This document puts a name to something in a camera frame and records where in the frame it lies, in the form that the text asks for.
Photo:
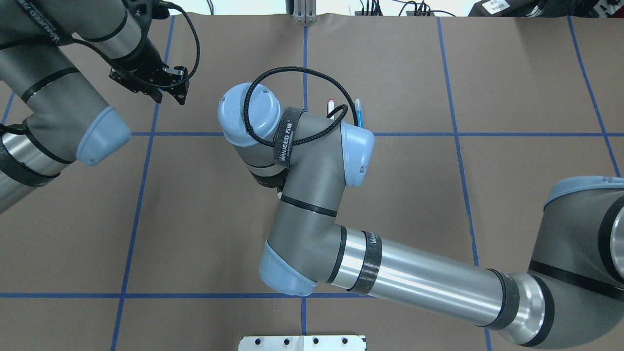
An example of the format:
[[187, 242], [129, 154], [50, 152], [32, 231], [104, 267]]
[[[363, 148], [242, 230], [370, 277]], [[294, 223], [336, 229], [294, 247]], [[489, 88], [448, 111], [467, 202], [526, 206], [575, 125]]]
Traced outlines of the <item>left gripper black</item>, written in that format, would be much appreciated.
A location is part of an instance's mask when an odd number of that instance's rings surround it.
[[[190, 83], [180, 82], [189, 76], [187, 67], [169, 67], [161, 60], [158, 50], [151, 42], [142, 41], [130, 54], [122, 58], [114, 58], [112, 61], [129, 73], [121, 73], [112, 67], [109, 78], [132, 93], [144, 93], [155, 103], [160, 104], [163, 98], [162, 91], [165, 91], [181, 106], [185, 104]], [[138, 78], [158, 86], [170, 86], [175, 83], [177, 85], [158, 89], [138, 82]]]

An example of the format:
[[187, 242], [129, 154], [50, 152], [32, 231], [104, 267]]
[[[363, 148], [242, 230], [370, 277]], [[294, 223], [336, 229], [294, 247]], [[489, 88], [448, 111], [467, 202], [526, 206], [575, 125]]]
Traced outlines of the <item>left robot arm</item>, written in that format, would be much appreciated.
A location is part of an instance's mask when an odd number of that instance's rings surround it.
[[80, 44], [111, 67], [110, 78], [156, 103], [169, 93], [185, 104], [196, 72], [171, 67], [149, 40], [167, 0], [3, 0], [1, 80], [31, 109], [1, 125], [1, 211], [56, 179], [73, 162], [93, 166], [131, 139], [116, 109], [61, 51]]

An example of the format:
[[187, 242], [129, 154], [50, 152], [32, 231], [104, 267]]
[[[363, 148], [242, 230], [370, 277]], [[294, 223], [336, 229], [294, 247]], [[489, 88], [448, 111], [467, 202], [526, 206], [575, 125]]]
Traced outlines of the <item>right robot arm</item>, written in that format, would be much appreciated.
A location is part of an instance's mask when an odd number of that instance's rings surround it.
[[597, 136], [381, 138], [264, 86], [221, 99], [225, 138], [281, 193], [259, 275], [306, 297], [331, 284], [443, 315], [515, 348], [588, 346], [623, 326], [621, 177]]

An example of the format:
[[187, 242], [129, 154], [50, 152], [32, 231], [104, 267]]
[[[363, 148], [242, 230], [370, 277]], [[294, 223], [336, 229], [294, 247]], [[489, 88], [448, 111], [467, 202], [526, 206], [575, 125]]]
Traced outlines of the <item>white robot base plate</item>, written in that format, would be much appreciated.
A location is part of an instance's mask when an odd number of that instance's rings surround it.
[[367, 351], [360, 335], [279, 335], [243, 337], [239, 351]]

